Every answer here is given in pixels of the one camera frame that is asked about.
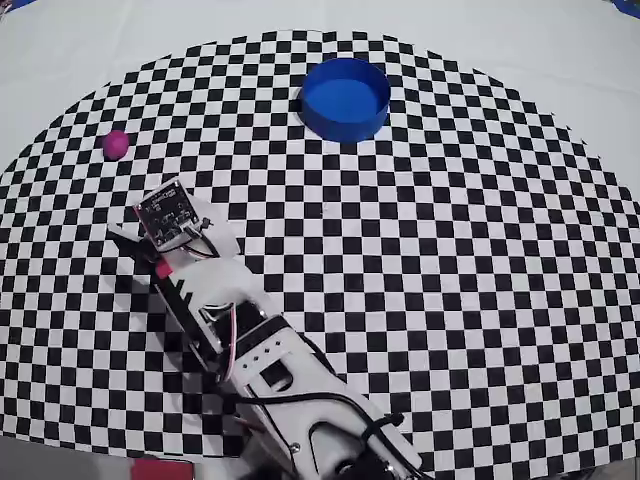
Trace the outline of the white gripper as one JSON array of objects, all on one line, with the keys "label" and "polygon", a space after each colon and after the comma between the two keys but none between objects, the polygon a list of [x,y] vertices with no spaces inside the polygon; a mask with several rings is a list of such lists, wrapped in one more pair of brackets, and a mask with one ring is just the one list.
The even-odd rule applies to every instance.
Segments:
[{"label": "white gripper", "polygon": [[164,247],[171,259],[207,259],[173,271],[148,237],[137,237],[115,224],[108,239],[152,276],[156,290],[186,335],[189,349],[202,364],[225,364],[230,348],[241,357],[289,323],[263,290],[260,280],[241,262],[239,244],[220,205],[191,199],[198,216]]}]

